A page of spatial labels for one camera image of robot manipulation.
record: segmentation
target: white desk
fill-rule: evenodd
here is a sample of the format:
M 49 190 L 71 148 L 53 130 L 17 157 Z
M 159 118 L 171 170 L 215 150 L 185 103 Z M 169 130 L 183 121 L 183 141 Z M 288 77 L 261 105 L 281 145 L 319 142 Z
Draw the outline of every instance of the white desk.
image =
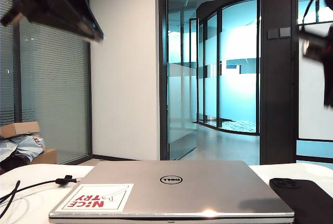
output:
M 70 166 L 55 164 L 35 164 L 16 168 L 0 176 L 0 195 L 11 192 L 17 180 L 21 180 L 19 188 L 35 183 L 55 180 L 72 175 L 74 178 L 84 177 L 93 166 Z M 274 177 L 308 179 L 317 183 L 333 197 L 333 170 L 313 164 L 278 164 L 251 166 L 266 183 Z M 37 186 L 19 192 L 15 196 L 9 210 L 0 220 L 3 224 L 47 224 L 49 211 L 75 186 L 70 183 L 59 187 L 55 183 Z

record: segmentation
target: sticker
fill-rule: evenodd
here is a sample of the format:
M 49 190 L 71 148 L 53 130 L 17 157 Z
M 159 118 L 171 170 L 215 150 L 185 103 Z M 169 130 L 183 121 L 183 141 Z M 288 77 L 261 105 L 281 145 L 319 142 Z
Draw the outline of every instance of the sticker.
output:
M 56 212 L 122 212 L 133 184 L 81 184 Z

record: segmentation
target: laptop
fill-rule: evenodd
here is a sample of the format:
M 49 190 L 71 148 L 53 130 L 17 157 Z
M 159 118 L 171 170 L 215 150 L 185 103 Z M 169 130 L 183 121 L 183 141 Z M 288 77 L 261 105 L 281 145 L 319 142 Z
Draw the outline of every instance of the laptop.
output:
M 100 162 L 50 223 L 290 223 L 294 212 L 241 161 Z

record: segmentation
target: floor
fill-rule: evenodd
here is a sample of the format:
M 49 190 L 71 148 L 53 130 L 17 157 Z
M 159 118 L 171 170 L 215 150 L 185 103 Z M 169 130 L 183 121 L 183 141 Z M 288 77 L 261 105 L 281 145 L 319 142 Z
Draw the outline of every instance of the floor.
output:
M 224 133 L 197 125 L 192 134 L 197 147 L 181 160 L 241 160 L 248 165 L 259 164 L 259 137 Z M 102 160 L 91 159 L 80 165 L 95 166 Z

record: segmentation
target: phone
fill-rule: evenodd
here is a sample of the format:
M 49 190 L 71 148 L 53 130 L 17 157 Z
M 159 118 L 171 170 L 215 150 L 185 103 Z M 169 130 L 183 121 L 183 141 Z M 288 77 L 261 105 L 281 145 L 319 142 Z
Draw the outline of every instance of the phone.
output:
M 313 181 L 273 178 L 270 187 L 295 212 L 294 224 L 333 223 L 333 198 Z

